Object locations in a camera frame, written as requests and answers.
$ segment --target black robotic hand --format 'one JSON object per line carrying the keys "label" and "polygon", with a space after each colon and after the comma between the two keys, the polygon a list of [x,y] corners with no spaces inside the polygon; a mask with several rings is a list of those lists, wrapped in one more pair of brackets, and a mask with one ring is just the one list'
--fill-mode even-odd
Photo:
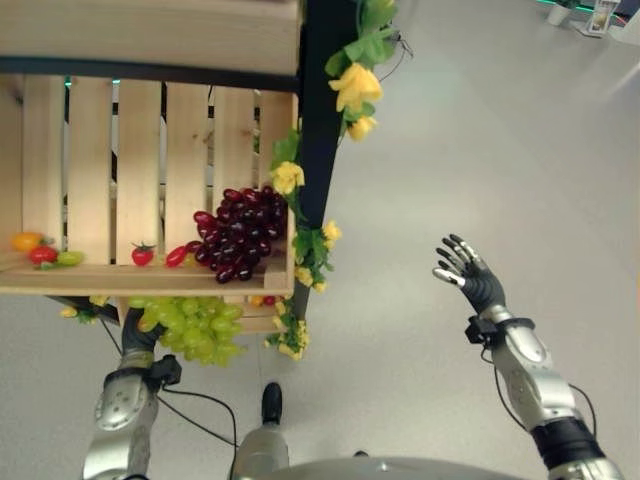
{"label": "black robotic hand", "polygon": [[438,260],[440,267],[433,269],[435,277],[457,285],[478,314],[491,307],[506,307],[500,280],[475,250],[454,234],[443,238],[442,242],[452,250],[453,255],[443,248],[436,248],[436,252],[448,263]]}

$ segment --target white floor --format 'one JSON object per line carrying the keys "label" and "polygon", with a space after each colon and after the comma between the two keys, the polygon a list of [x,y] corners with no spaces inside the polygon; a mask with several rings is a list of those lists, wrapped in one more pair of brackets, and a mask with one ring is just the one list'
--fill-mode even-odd
{"label": "white floor", "polygon": [[[457,232],[589,392],[602,447],[640,478],[640,79],[620,84],[640,50],[548,26],[534,0],[401,5],[416,58],[384,82],[379,129],[336,160],[327,215],[345,236],[330,289],[309,305],[307,357],[245,337],[249,353],[227,370],[184,365],[182,387],[231,403],[244,435],[262,386],[279,380],[294,464],[365,449],[545,478],[466,343],[470,308],[429,273]],[[77,478],[112,346],[47,300],[2,297],[0,309],[0,478]],[[216,406],[174,403],[230,432]],[[231,460],[164,408],[152,445],[154,480],[223,478]]]}

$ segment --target black cable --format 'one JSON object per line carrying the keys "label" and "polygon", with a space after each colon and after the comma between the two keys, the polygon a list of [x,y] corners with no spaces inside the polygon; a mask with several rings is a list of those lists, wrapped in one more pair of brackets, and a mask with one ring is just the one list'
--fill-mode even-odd
{"label": "black cable", "polygon": [[[111,339],[111,341],[113,342],[113,346],[116,348],[116,350],[118,351],[118,353],[120,355],[122,355],[122,349],[120,348],[120,345],[118,345],[118,342],[116,341],[115,337],[113,336],[113,333],[111,333],[111,330],[109,330],[109,327],[107,327],[105,321],[101,318],[100,322],[102,323],[102,326],[104,327],[105,331],[107,332],[107,335],[109,335],[109,338]],[[231,441],[226,439],[225,437],[223,437],[222,435],[215,433],[211,430],[209,430],[208,428],[200,425],[198,422],[196,422],[195,420],[189,418],[187,415],[185,415],[184,413],[182,413],[180,410],[178,410],[176,407],[174,407],[173,405],[171,405],[169,402],[167,402],[165,399],[161,398],[159,395],[158,397],[158,401],[160,403],[162,403],[165,407],[167,407],[169,410],[171,410],[173,413],[175,413],[176,415],[178,415],[180,418],[182,418],[183,420],[186,420],[187,422],[189,422],[191,425],[193,425],[194,427],[199,428],[200,430],[202,430],[203,432],[208,433],[209,435],[217,438],[218,440],[226,443],[227,445],[230,445],[232,447],[238,448],[238,442],[237,441]]]}
{"label": "black cable", "polygon": [[525,432],[527,432],[527,427],[525,427],[522,424],[522,422],[520,420],[518,420],[518,418],[513,414],[513,412],[511,412],[511,410],[507,406],[507,402],[504,400],[504,396],[502,395],[502,389],[500,388],[500,381],[498,380],[498,369],[495,366],[493,367],[493,376],[496,379],[496,389],[498,390],[498,396],[500,397],[500,402],[502,403],[502,406],[507,411],[509,416],[513,419],[513,421],[516,422],[516,424],[521,429],[523,429]]}
{"label": "black cable", "polygon": [[[212,397],[210,395],[205,395],[204,393],[197,393],[197,392],[187,392],[184,390],[172,390],[167,388],[166,385],[163,385],[162,387],[162,391],[164,392],[168,392],[168,393],[174,393],[176,395],[186,395],[186,396],[191,396],[191,397],[198,397],[198,398],[204,398],[205,400],[211,400],[214,403],[217,403],[218,405],[220,405],[221,407],[225,408],[227,410],[227,412],[229,412],[229,415],[231,416],[231,423],[233,424],[233,445],[237,445],[238,444],[238,428],[236,426],[236,416],[233,413],[233,409],[227,405],[226,403],[224,403],[222,400],[219,400],[215,397]],[[231,472],[233,472],[233,468],[236,465],[236,449],[233,449],[233,459],[231,460]]]}
{"label": "black cable", "polygon": [[593,433],[593,438],[597,440],[598,439],[598,420],[596,417],[596,409],[593,408],[593,403],[591,403],[591,399],[589,398],[589,395],[587,395],[587,392],[582,390],[580,387],[573,385],[572,383],[570,383],[569,386],[574,390],[576,390],[577,392],[580,392],[584,397],[584,399],[587,401],[587,404],[589,405],[589,410],[591,410],[591,424],[593,425],[591,433]]}

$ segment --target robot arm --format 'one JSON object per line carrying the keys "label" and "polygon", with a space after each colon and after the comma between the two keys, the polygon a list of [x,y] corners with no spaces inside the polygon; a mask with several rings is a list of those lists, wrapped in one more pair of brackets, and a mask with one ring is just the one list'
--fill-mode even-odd
{"label": "robot arm", "polygon": [[164,330],[137,330],[141,309],[130,309],[122,332],[122,359],[104,380],[95,409],[95,428],[82,472],[83,480],[121,480],[144,474],[149,465],[151,426],[158,413],[162,382],[180,380],[172,355],[154,363],[153,349]]}
{"label": "robot arm", "polygon": [[509,402],[549,469],[549,480],[623,480],[587,429],[533,321],[507,310],[500,281],[469,244],[457,235],[443,242],[452,253],[436,249],[448,263],[439,261],[433,274],[460,288],[475,309],[467,337],[491,351]]}

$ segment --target black metal frame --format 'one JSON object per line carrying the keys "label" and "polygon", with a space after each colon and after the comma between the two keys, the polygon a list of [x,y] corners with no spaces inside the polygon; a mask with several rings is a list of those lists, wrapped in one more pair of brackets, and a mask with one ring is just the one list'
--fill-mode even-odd
{"label": "black metal frame", "polygon": [[[306,185],[301,204],[312,228],[322,225],[331,183],[341,117],[336,112],[336,93],[327,85],[324,65],[333,53],[357,39],[356,2],[306,0],[301,32],[298,76],[273,75],[186,66],[139,64],[58,58],[0,57],[0,73],[90,75],[201,83],[240,88],[296,92],[304,117],[300,159]],[[76,309],[91,310],[106,321],[118,323],[115,307],[97,307],[88,297],[49,297]],[[309,289],[296,283],[296,315],[304,317]]]}

